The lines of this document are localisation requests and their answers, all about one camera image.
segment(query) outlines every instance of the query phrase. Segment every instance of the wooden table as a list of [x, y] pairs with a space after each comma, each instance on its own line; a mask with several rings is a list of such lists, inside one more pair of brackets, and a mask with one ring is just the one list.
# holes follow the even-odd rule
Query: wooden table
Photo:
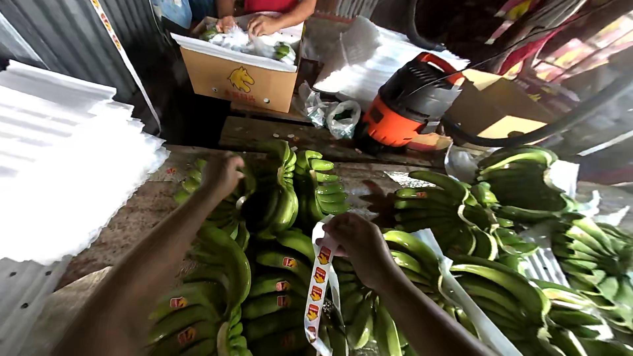
[[407, 150], [405, 154], [381, 153], [372, 156], [354, 148], [352, 140], [336, 140], [327, 129], [281, 121], [266, 121], [246, 117], [227, 117], [220, 136], [219, 145], [234, 151], [259, 151], [259, 144], [269, 139], [281, 138], [298, 149], [321, 152], [326, 160], [333, 162], [383, 163], [410, 165], [414, 167], [441, 168], [441, 152], [422, 153]]

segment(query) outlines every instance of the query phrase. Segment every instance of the orange vacuum cleaner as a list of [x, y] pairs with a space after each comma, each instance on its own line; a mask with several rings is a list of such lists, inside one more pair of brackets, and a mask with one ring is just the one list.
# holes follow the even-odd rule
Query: orange vacuum cleaner
[[376, 154], [434, 132], [460, 94], [463, 82], [464, 76], [448, 62], [420, 53], [380, 87], [372, 107], [357, 125], [356, 145]]

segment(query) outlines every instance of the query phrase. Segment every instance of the forearm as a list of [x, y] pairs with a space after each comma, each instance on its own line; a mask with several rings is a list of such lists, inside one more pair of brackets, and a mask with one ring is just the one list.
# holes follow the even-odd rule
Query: forearm
[[484, 344], [416, 288], [395, 264], [378, 294], [419, 355], [495, 356]]
[[223, 198], [213, 190], [201, 187], [108, 273], [66, 332], [58, 354], [89, 354], [93, 347], [103, 352], [120, 333], [133, 343], [143, 340], [156, 298], [173, 283], [196, 231]]
[[218, 18], [233, 16], [235, 13], [235, 0], [216, 0], [218, 2]]
[[317, 0], [302, 0], [292, 11], [278, 17], [282, 29], [304, 22], [315, 11]]

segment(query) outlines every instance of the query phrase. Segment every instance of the corrugated metal sheet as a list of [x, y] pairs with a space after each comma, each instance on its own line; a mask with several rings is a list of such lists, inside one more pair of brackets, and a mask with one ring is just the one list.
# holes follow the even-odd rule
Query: corrugated metal sheet
[[[160, 57], [166, 45], [148, 0], [101, 0], [101, 5], [138, 72]], [[89, 0], [3, 0], [0, 12], [48, 69], [115, 87], [119, 101], [128, 101], [135, 92], [134, 80]], [[11, 59], [20, 60], [19, 54]]]
[[0, 259], [0, 355], [17, 355], [70, 256], [52, 265]]
[[370, 18], [378, 1], [379, 0], [339, 0], [335, 15], [348, 18], [354, 18], [356, 16]]

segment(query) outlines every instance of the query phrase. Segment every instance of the red shirt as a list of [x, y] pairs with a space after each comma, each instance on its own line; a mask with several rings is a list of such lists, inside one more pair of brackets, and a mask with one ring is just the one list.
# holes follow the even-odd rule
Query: red shirt
[[287, 13], [297, 6], [298, 0], [245, 0], [244, 12], [276, 11]]

